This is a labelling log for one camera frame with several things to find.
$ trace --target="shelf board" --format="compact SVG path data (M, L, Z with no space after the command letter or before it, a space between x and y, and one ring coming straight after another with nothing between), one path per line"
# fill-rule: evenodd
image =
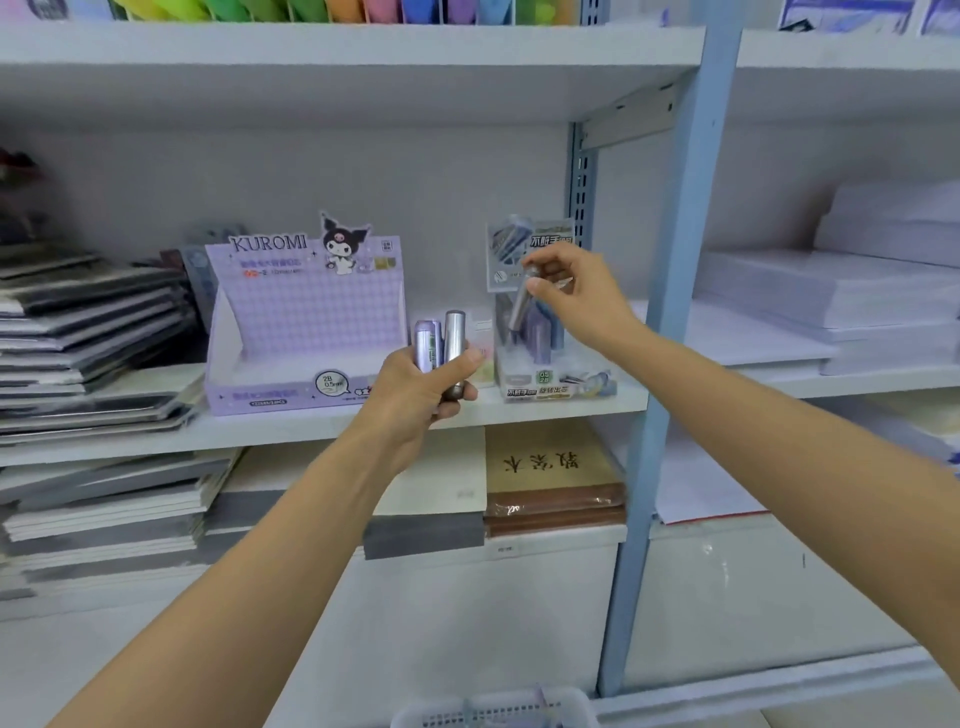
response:
M699 65L702 28L0 26L0 124L301 129L569 122Z
M809 376L802 379L764 383L798 400L866 395L876 392L906 392L913 389L960 387L960 366L873 372L863 375Z
M732 122L923 120L960 115L955 38L746 30Z
M647 391L632 380L620 381L615 397L595 400L504 402L500 390L480 390L476 402L464 402L460 414L435 425L472 427L503 423L587 417L647 408ZM300 409L288 412L260 412L253 415L213 417L201 413L196 420L175 432L145 433L112 437L65 440L49 445L14 446L0 449L0 467L36 463L89 460L99 457L152 455L193 449L238 448L337 437L349 425L358 406Z
M943 678L926 650L902 647L631 692L592 704L605 728L654 728Z

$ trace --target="blue metal upright post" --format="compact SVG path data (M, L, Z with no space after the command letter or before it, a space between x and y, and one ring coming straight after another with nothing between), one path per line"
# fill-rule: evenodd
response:
M694 0L693 6L694 22L707 27L704 54L700 67L678 81L669 187L647 311L650 328L677 341L686 331L744 17L744 0ZM628 534L617 554L607 614L597 684L602 697L623 688L669 422L667 411L651 398L631 431Z

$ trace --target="kuromi logo text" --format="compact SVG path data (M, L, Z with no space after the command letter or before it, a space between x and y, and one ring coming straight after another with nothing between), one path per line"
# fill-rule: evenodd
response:
M305 232L293 235L231 235L228 240L235 253L306 250L307 247Z

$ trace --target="product packaging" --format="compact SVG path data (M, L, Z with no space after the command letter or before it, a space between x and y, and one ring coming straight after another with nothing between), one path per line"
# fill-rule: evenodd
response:
M358 404L406 346L399 238L322 221L321 239L206 246L220 281L205 384L215 415Z

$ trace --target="right hand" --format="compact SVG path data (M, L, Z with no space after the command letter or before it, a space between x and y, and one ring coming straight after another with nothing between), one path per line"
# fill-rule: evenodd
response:
M528 280L527 290L553 309L577 341L607 358L618 341L643 326L601 255L563 242L533 251L520 262L536 263L543 275ZM555 285L571 278L564 288Z

